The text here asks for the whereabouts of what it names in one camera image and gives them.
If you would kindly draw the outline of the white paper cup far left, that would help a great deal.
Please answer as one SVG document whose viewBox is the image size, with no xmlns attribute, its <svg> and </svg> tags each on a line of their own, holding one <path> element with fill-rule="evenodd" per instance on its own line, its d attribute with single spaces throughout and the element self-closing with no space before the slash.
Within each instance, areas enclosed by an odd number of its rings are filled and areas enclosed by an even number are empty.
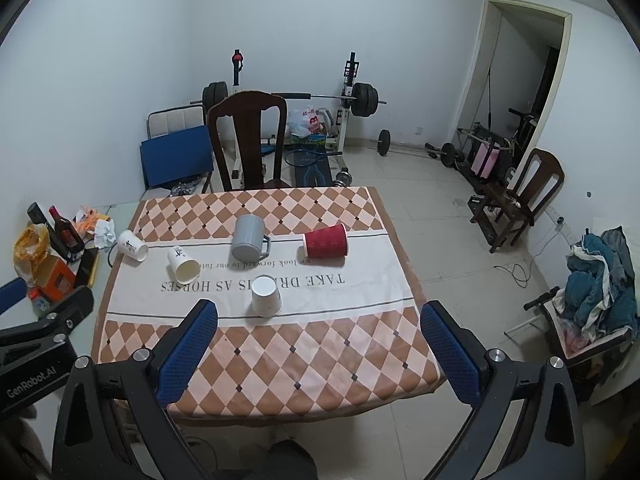
<svg viewBox="0 0 640 480">
<path fill-rule="evenodd" d="M 144 261 L 149 252 L 148 245 L 130 230 L 122 231 L 119 234 L 116 247 L 121 254 L 135 262 Z"/>
</svg>

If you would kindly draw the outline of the red corrugated paper cup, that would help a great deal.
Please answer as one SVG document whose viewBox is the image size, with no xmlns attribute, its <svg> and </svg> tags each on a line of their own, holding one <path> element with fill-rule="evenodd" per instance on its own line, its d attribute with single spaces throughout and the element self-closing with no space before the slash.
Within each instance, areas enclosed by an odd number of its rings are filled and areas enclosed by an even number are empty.
<svg viewBox="0 0 640 480">
<path fill-rule="evenodd" d="M 305 233 L 304 252 L 307 258 L 333 259 L 348 255 L 348 238 L 342 224 Z"/>
</svg>

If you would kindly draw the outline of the black bottle box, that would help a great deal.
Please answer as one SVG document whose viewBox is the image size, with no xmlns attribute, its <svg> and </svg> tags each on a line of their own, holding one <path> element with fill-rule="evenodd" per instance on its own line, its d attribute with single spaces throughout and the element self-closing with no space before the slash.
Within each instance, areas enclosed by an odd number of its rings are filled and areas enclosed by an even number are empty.
<svg viewBox="0 0 640 480">
<path fill-rule="evenodd" d="M 63 244 L 62 240 L 56 235 L 53 226 L 47 220 L 40 206 L 33 202 L 27 208 L 27 215 L 32 224 L 36 226 L 44 226 L 49 234 L 49 242 L 51 249 L 58 254 L 66 263 L 73 262 L 73 256 Z"/>
</svg>

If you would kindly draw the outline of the small red blue carton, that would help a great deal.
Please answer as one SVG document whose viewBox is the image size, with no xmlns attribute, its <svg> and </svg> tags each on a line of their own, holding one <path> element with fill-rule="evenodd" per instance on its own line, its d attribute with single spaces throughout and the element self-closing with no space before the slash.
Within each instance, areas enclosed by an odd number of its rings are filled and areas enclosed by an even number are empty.
<svg viewBox="0 0 640 480">
<path fill-rule="evenodd" d="M 50 310 L 50 302 L 38 288 L 31 288 L 27 293 L 27 297 L 32 303 L 37 318 L 43 318 Z"/>
</svg>

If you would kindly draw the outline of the white barbell rack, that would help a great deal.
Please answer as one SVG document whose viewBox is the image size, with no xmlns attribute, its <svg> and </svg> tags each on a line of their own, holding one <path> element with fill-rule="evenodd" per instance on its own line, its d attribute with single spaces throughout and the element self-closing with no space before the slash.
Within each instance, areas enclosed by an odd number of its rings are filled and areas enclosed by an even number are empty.
<svg viewBox="0 0 640 480">
<path fill-rule="evenodd" d="M 344 161 L 343 152 L 346 142 L 346 134 L 348 121 L 352 117 L 368 117 L 369 114 L 360 114 L 360 101 L 357 99 L 360 90 L 368 90 L 366 84 L 360 84 L 356 81 L 359 62 L 356 60 L 356 53 L 352 52 L 349 59 L 345 62 L 344 81 L 342 94 L 340 96 L 326 96 L 325 94 L 314 94 L 309 92 L 276 92 L 276 96 L 285 100 L 334 100 L 340 102 L 335 116 L 332 116 L 329 110 L 322 108 L 321 113 L 326 116 L 329 121 L 328 131 L 326 132 L 326 140 L 322 144 L 318 144 L 313 150 L 310 148 L 310 142 L 298 141 L 296 148 L 287 152 L 287 155 L 293 156 L 290 166 L 294 171 L 295 182 L 298 184 L 306 183 L 311 185 L 312 182 L 323 185 L 326 179 L 331 177 L 329 170 L 329 158 L 334 158 L 337 163 L 337 173 L 334 181 L 338 185 L 350 185 L 352 176 Z"/>
</svg>

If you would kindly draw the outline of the white paper cup middle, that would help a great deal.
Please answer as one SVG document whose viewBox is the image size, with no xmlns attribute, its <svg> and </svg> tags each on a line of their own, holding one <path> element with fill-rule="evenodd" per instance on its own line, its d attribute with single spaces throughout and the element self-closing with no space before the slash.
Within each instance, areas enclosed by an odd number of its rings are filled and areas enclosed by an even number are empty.
<svg viewBox="0 0 640 480">
<path fill-rule="evenodd" d="M 170 270 L 179 285 L 189 285 L 201 274 L 201 265 L 198 260 L 191 258 L 181 246 L 169 248 L 167 259 Z"/>
</svg>

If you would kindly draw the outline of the barbell with black plates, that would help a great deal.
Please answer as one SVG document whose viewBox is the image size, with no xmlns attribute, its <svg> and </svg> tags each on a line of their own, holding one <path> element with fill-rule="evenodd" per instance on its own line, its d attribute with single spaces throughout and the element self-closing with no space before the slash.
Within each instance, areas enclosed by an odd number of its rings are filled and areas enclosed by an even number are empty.
<svg viewBox="0 0 640 480">
<path fill-rule="evenodd" d="M 192 104 L 202 104 L 206 110 L 220 103 L 229 96 L 228 84 L 225 81 L 211 82 L 202 91 L 199 101 L 192 101 Z M 314 94 L 308 92 L 277 92 L 276 96 L 285 100 L 337 100 L 341 104 L 352 110 L 352 114 L 357 117 L 369 117 L 373 115 L 378 107 L 386 101 L 382 101 L 372 84 L 356 82 L 352 86 L 352 93 L 349 96 L 329 96 L 328 94 Z"/>
</svg>

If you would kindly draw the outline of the blue folder board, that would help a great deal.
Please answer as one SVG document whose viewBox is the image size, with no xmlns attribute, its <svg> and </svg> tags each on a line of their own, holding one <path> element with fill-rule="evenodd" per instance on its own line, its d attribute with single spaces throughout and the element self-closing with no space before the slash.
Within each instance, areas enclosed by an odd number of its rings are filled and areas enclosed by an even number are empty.
<svg viewBox="0 0 640 480">
<path fill-rule="evenodd" d="M 214 171 L 213 149 L 205 126 L 145 140 L 140 145 L 140 155 L 148 188 L 186 182 Z"/>
</svg>

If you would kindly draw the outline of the grey ribbed mug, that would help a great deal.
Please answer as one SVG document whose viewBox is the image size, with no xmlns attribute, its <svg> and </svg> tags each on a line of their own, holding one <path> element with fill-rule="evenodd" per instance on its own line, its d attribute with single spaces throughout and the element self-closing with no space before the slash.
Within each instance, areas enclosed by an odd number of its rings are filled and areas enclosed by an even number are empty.
<svg viewBox="0 0 640 480">
<path fill-rule="evenodd" d="M 242 263 L 258 263 L 270 254 L 271 238 L 265 221 L 254 214 L 243 214 L 235 222 L 231 255 Z"/>
</svg>

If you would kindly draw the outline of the black pink equipment rack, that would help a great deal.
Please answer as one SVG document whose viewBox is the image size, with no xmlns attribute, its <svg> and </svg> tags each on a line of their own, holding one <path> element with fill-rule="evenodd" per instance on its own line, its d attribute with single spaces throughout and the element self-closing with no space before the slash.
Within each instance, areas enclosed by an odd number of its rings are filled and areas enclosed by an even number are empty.
<svg viewBox="0 0 640 480">
<path fill-rule="evenodd" d="M 518 118 L 518 124 L 507 133 L 495 132 L 492 128 L 491 110 L 488 110 L 484 124 L 474 120 L 471 127 L 456 130 L 462 157 L 459 165 L 474 186 L 485 183 L 507 185 L 532 140 L 538 119 L 511 107 L 508 112 Z"/>
</svg>

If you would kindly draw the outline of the orange plastic bag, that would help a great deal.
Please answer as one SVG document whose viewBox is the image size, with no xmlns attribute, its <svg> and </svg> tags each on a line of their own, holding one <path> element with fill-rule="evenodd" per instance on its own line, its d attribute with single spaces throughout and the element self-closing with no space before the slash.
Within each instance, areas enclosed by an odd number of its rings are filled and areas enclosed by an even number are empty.
<svg viewBox="0 0 640 480">
<path fill-rule="evenodd" d="M 38 266 L 50 255 L 49 234 L 44 226 L 30 224 L 13 247 L 13 264 L 17 275 L 33 281 Z"/>
</svg>

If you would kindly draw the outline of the crumpled white tissue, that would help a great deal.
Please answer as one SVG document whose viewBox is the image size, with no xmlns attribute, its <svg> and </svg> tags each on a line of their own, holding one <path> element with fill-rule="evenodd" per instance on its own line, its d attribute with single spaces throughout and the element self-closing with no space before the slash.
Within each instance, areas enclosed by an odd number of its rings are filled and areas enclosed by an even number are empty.
<svg viewBox="0 0 640 480">
<path fill-rule="evenodd" d="M 98 219 L 94 226 L 93 243 L 98 249 L 111 248 L 116 244 L 117 236 L 113 219 Z"/>
</svg>

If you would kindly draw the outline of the checkered brown pink tablecloth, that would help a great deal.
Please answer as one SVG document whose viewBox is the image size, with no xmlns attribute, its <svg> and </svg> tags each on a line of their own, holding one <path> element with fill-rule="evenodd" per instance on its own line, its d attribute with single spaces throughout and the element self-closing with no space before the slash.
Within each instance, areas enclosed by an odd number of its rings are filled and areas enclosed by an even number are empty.
<svg viewBox="0 0 640 480">
<path fill-rule="evenodd" d="M 153 348 L 200 300 L 217 310 L 175 415 L 326 418 L 442 384 L 421 286 L 375 188 L 154 198 L 125 228 L 148 252 L 114 260 L 93 359 Z"/>
</svg>

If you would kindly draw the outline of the red white plastic bag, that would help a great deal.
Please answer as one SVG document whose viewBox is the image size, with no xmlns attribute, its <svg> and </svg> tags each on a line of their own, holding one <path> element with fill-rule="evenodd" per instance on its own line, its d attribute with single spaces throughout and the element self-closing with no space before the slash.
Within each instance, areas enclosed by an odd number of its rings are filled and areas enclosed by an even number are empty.
<svg viewBox="0 0 640 480">
<path fill-rule="evenodd" d="M 326 123 L 315 108 L 292 110 L 288 113 L 288 132 L 299 139 L 306 139 L 308 136 L 326 134 Z"/>
</svg>

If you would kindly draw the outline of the orange cardboard box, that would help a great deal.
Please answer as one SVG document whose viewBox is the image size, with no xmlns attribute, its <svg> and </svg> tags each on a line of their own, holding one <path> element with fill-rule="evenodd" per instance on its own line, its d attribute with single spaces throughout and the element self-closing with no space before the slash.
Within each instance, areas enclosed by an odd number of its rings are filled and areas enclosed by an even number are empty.
<svg viewBox="0 0 640 480">
<path fill-rule="evenodd" d="M 64 260 L 47 256 L 35 274 L 37 289 L 51 304 L 62 300 L 74 289 L 75 274 Z"/>
</svg>

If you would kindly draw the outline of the chrome dumbbell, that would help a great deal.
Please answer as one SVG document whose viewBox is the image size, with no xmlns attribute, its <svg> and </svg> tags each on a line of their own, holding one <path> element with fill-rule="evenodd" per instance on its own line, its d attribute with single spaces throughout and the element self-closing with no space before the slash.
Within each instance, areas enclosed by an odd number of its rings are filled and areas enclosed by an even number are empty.
<svg viewBox="0 0 640 480">
<path fill-rule="evenodd" d="M 340 188 L 348 188 L 352 185 L 352 175 L 348 171 L 339 171 L 335 175 L 333 185 L 339 186 Z"/>
</svg>

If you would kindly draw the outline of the dark wooden side chair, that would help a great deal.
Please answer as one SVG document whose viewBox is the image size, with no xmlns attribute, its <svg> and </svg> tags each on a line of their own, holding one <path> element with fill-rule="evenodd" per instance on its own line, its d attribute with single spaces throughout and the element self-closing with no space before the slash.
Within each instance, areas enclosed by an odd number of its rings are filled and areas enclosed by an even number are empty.
<svg viewBox="0 0 640 480">
<path fill-rule="evenodd" d="M 483 232 L 494 254 L 508 238 L 514 246 L 546 209 L 564 183 L 565 174 L 559 159 L 551 152 L 533 148 L 524 169 L 512 188 L 485 184 L 484 195 L 472 197 L 469 207 L 471 223 Z"/>
</svg>

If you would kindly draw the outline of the pile of blue clothes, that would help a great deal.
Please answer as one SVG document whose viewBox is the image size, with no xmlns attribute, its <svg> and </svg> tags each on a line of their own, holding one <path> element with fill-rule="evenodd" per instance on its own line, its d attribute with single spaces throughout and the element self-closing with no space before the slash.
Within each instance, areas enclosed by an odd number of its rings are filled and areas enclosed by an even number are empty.
<svg viewBox="0 0 640 480">
<path fill-rule="evenodd" d="M 639 333 L 639 231 L 624 226 L 591 231 L 570 246 L 565 286 L 552 300 L 560 318 L 595 340 Z"/>
</svg>

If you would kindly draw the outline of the orange snack wrapper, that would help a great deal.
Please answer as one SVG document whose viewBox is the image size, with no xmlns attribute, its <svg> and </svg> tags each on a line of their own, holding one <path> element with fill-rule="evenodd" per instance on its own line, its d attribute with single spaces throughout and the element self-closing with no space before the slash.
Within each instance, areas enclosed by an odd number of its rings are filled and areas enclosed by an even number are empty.
<svg viewBox="0 0 640 480">
<path fill-rule="evenodd" d="M 72 220 L 76 232 L 85 240 L 94 237 L 94 231 L 99 221 L 110 221 L 111 217 L 102 214 L 97 209 L 89 206 L 81 206 Z"/>
</svg>

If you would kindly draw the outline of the black and yellow case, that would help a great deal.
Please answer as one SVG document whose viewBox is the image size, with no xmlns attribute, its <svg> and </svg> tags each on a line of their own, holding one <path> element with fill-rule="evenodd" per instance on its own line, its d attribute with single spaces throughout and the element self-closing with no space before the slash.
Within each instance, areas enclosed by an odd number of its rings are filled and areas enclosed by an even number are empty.
<svg viewBox="0 0 640 480">
<path fill-rule="evenodd" d="M 98 267 L 100 251 L 98 248 L 87 248 L 82 257 L 75 275 L 74 289 L 82 286 L 92 287 L 96 280 L 96 268 Z"/>
</svg>

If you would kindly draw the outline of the small barbell on floor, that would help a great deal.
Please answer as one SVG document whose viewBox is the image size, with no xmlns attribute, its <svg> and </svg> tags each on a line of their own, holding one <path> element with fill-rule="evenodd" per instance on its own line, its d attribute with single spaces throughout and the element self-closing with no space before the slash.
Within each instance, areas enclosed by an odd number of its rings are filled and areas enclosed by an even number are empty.
<svg viewBox="0 0 640 480">
<path fill-rule="evenodd" d="M 382 129 L 378 134 L 378 140 L 376 140 L 376 151 L 379 155 L 386 156 L 392 146 L 413 151 L 419 149 L 417 145 L 393 142 L 390 130 Z M 447 168 L 456 168 L 464 162 L 464 154 L 462 151 L 457 150 L 452 143 L 445 143 L 440 148 L 436 148 L 436 146 L 426 142 L 421 150 L 429 158 L 439 160 L 442 166 Z"/>
</svg>

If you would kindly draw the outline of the white padded chair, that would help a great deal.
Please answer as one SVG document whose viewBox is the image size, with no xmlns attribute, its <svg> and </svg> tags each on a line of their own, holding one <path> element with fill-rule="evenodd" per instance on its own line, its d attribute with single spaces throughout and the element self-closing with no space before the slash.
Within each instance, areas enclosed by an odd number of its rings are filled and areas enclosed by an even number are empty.
<svg viewBox="0 0 640 480">
<path fill-rule="evenodd" d="M 145 140 L 199 126 L 206 127 L 204 108 L 201 105 L 178 106 L 167 110 L 157 110 L 149 114 L 146 120 L 148 137 Z M 170 191 L 170 195 L 186 195 L 194 193 L 196 188 L 200 186 L 202 192 L 205 193 L 210 188 L 212 177 L 213 172 L 191 178 L 186 182 L 169 183 L 165 186 L 159 186 L 159 188 L 166 188 L 166 190 Z"/>
</svg>

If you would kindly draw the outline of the dark wine bottle red cap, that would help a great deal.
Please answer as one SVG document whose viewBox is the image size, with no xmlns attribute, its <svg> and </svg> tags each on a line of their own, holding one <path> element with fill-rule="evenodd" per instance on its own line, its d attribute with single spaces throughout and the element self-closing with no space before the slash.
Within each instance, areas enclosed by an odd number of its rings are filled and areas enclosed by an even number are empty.
<svg viewBox="0 0 640 480">
<path fill-rule="evenodd" d="M 49 212 L 54 221 L 54 230 L 58 238 L 72 256 L 80 256 L 85 250 L 85 243 L 74 228 L 73 223 L 63 217 L 55 206 L 50 206 Z"/>
</svg>

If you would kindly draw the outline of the white paper cup with birds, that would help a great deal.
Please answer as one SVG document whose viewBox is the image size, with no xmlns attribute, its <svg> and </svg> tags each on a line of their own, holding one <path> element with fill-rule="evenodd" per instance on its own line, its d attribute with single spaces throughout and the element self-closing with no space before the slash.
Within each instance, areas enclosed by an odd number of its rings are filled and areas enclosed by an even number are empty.
<svg viewBox="0 0 640 480">
<path fill-rule="evenodd" d="M 250 284 L 252 309 L 262 318 L 272 318 L 281 309 L 281 295 L 278 284 L 268 275 L 259 275 Z"/>
</svg>

